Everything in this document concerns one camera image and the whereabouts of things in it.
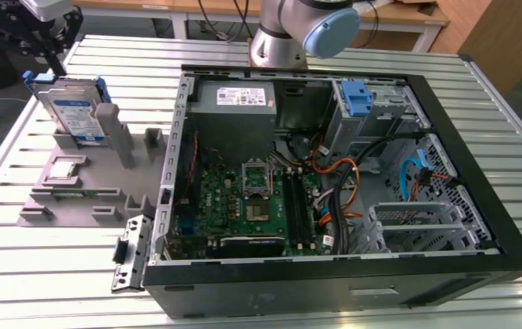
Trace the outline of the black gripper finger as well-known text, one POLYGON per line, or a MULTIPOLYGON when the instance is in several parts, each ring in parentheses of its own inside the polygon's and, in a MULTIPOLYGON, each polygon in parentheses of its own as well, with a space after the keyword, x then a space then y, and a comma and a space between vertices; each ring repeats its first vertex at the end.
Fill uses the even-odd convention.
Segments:
POLYGON ((64 25, 54 37, 56 43, 56 56, 64 54, 64 52, 73 46, 81 24, 82 24, 82 11, 80 6, 73 6, 72 11, 62 16, 64 25))
POLYGON ((42 22, 34 17, 0 18, 0 48, 20 56, 33 56, 45 62, 56 76, 62 75, 62 36, 53 33, 54 21, 42 22))

